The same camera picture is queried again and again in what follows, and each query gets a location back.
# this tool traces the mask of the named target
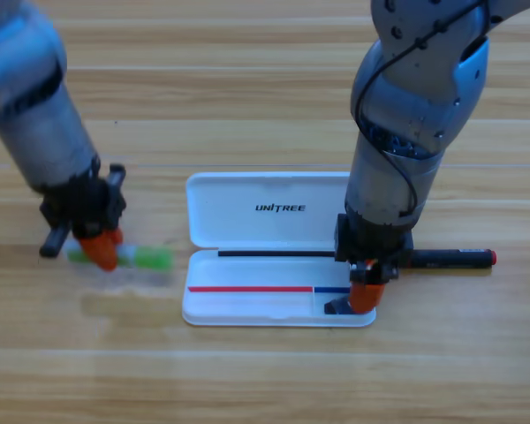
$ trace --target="wood grain surface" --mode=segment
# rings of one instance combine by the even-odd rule
[[[492,34],[488,84],[415,229],[490,247],[492,273],[410,272],[367,329],[209,329],[181,317],[185,181],[348,170],[367,0],[40,0],[130,243],[170,275],[43,261],[39,199],[0,143],[0,424],[530,424],[530,11]]]

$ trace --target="green object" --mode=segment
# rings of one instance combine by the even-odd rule
[[[76,242],[67,241],[65,251],[71,262],[91,263]],[[122,268],[168,271],[173,266],[172,253],[166,247],[120,245],[116,251],[117,265]]]

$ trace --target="gray robot arm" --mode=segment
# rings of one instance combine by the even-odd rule
[[[125,208],[125,170],[99,177],[100,159],[64,83],[64,45],[32,4],[0,0],[0,139],[27,184],[43,196],[56,257],[70,231],[101,268],[116,267],[112,239]]]
[[[485,87],[488,33],[529,8],[530,0],[372,0],[379,40],[352,90],[360,135],[337,220],[337,261],[393,267],[413,248],[443,154]]]

